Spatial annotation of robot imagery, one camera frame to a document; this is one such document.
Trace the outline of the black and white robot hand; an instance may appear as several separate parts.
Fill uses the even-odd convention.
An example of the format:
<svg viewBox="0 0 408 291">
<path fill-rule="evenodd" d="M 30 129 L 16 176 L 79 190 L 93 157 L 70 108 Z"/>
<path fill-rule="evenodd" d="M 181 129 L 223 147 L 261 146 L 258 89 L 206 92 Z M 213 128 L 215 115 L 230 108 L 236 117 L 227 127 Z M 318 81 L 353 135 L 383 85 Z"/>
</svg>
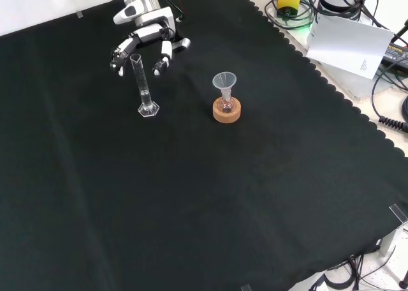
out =
<svg viewBox="0 0 408 291">
<path fill-rule="evenodd" d="M 111 70 L 122 77 L 126 62 L 136 49 L 158 41 L 162 43 L 161 59 L 153 67 L 154 75 L 160 76 L 169 67 L 176 36 L 175 21 L 169 7 L 142 13 L 135 5 L 128 5 L 114 16 L 113 21 L 117 25 L 133 21 L 136 29 L 113 50 Z"/>
</svg>

